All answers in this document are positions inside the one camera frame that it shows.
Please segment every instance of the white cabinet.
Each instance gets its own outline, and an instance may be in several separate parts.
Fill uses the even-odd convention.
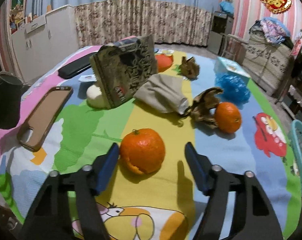
[[[74,8],[70,5],[42,15],[12,34],[22,77],[34,82],[79,49]]]

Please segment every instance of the pink striped wall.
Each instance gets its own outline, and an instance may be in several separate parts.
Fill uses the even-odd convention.
[[[271,16],[281,20],[289,29],[294,40],[302,29],[302,3],[292,0],[293,5],[283,14],[272,14],[260,0],[233,0],[234,26],[232,33],[246,40],[249,39],[249,29],[256,20]]]

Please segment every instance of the brown crumpled object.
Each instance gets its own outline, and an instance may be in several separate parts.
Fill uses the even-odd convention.
[[[182,57],[182,64],[179,66],[181,74],[188,79],[196,79],[200,73],[200,66],[195,63],[195,58],[191,57],[188,60]]]
[[[209,128],[217,128],[217,123],[214,116],[210,113],[210,109],[214,109],[220,103],[220,100],[215,97],[217,94],[223,93],[220,87],[212,87],[193,99],[193,104],[190,109],[191,118],[196,122],[202,122]]]

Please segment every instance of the tissue box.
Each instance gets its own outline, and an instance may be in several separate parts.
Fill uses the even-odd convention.
[[[224,57],[217,57],[216,63],[214,65],[214,72],[216,74],[227,73],[229,75],[238,76],[244,81],[246,85],[251,78],[250,75],[246,73],[238,63]]]

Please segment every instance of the tiled floor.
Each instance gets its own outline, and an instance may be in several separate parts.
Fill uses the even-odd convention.
[[[217,55],[213,54],[208,49],[206,49],[204,47],[199,47],[199,46],[189,46],[189,45],[183,45],[183,44],[156,44],[155,47],[159,48],[159,49],[173,49],[173,50],[184,51],[186,53],[192,53],[192,54],[196,54],[199,56],[208,57],[208,58],[212,58],[212,59],[217,58]],[[265,97],[269,101],[270,105],[272,106],[274,112],[281,120],[282,127],[287,134],[290,130],[290,125],[292,122],[291,117],[287,114],[287,112],[285,110],[283,110],[283,108],[280,106],[280,104],[274,103],[275,102],[274,98],[268,96],[264,92],[264,90],[261,88],[260,88],[260,91],[265,95]]]

